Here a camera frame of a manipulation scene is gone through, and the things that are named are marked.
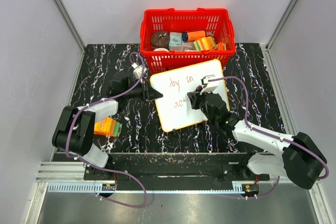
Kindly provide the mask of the red whiteboard marker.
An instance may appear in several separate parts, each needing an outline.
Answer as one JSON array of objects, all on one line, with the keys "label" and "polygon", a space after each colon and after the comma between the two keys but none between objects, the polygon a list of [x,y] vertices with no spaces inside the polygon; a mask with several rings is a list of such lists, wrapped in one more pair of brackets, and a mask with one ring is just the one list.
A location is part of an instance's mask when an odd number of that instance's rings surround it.
[{"label": "red whiteboard marker", "polygon": [[189,100],[190,103],[192,103],[197,98],[197,96],[200,94],[202,89],[203,89],[203,86],[198,85],[194,91],[190,91],[184,96],[183,101]]}]

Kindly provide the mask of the yellow framed whiteboard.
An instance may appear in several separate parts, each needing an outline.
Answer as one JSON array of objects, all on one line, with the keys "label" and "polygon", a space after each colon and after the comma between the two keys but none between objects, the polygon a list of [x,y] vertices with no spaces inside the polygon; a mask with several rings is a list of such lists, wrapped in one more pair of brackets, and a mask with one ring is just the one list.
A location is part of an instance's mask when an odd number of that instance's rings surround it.
[{"label": "yellow framed whiteboard", "polygon": [[208,111],[229,111],[223,77],[216,59],[152,75],[151,87],[163,95],[155,101],[162,130],[172,132],[206,121]]}]

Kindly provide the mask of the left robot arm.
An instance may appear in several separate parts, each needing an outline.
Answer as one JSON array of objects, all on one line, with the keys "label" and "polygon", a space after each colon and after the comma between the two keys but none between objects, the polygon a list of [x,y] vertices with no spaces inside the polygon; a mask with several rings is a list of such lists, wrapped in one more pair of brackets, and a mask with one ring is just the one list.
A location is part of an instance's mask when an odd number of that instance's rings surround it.
[{"label": "left robot arm", "polygon": [[120,113],[130,99],[153,101],[162,97],[163,94],[151,87],[147,79],[131,82],[129,77],[115,78],[111,81],[105,98],[90,105],[63,108],[52,137],[52,145],[83,158],[96,166],[95,172],[101,179],[109,179],[114,168],[109,164],[111,161],[108,154],[93,143],[95,124]]}]

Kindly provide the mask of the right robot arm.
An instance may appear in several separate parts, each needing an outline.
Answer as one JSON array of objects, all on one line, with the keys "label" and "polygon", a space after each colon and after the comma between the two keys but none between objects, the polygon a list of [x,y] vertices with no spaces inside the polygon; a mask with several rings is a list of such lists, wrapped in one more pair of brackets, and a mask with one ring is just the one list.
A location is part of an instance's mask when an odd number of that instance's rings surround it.
[{"label": "right robot arm", "polygon": [[216,93],[194,91],[187,96],[192,109],[200,110],[225,136],[268,151],[268,154],[253,154],[241,164],[238,168],[241,178],[250,180],[259,174],[282,176],[303,189],[311,189],[316,180],[323,179],[322,172],[329,175],[327,160],[309,135],[281,134],[251,124],[228,111]]}]

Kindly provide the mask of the yellow orange snack box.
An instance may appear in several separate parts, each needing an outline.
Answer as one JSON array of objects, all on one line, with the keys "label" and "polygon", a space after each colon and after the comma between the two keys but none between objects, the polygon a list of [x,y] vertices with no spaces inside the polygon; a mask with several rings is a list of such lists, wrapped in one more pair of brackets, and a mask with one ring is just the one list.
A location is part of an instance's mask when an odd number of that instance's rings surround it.
[{"label": "yellow orange snack box", "polygon": [[193,42],[193,48],[196,51],[209,51],[216,46],[216,41],[212,36],[203,37]]}]

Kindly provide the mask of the orange green snack box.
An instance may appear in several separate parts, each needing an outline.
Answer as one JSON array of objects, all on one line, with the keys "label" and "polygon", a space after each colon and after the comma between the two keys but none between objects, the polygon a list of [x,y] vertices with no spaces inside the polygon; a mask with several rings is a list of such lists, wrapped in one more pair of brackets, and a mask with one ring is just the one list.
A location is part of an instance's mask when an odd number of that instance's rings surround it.
[{"label": "orange green snack box", "polygon": [[94,126],[94,135],[119,137],[122,130],[122,124],[110,117],[98,121]]}]

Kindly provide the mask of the teal small box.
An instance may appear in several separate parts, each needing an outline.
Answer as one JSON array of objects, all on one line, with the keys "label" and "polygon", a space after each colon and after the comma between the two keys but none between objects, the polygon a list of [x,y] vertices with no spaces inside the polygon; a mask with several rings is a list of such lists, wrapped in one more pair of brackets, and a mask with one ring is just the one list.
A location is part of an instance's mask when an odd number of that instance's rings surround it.
[{"label": "teal small box", "polygon": [[172,47],[178,47],[182,45],[182,33],[171,31],[169,34],[169,49]]}]

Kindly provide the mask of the blue capped yellow bottle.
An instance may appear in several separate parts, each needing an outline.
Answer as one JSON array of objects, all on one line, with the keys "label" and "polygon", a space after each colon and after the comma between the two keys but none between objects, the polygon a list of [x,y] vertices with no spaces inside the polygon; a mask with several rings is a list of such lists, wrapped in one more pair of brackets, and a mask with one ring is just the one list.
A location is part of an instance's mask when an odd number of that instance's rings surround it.
[{"label": "blue capped yellow bottle", "polygon": [[182,41],[183,42],[191,42],[198,39],[201,39],[206,36],[205,30],[195,30],[195,31],[188,31],[182,33]]}]

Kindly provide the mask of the red plastic basket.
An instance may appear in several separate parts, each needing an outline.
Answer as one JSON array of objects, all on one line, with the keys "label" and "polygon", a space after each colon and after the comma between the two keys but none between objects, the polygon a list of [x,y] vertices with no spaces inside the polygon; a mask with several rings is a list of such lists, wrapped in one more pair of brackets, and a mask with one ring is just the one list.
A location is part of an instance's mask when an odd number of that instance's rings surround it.
[{"label": "red plastic basket", "polygon": [[140,52],[152,74],[218,59],[236,52],[233,24],[224,8],[148,9],[140,30]]}]

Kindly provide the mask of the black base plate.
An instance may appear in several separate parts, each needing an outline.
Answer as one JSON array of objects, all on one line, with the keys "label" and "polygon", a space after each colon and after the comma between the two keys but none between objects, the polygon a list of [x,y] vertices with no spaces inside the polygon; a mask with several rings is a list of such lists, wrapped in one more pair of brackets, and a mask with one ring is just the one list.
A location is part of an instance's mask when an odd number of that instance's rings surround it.
[{"label": "black base plate", "polygon": [[249,153],[111,153],[109,168],[137,178],[205,176],[224,181],[268,181],[248,167]]}]

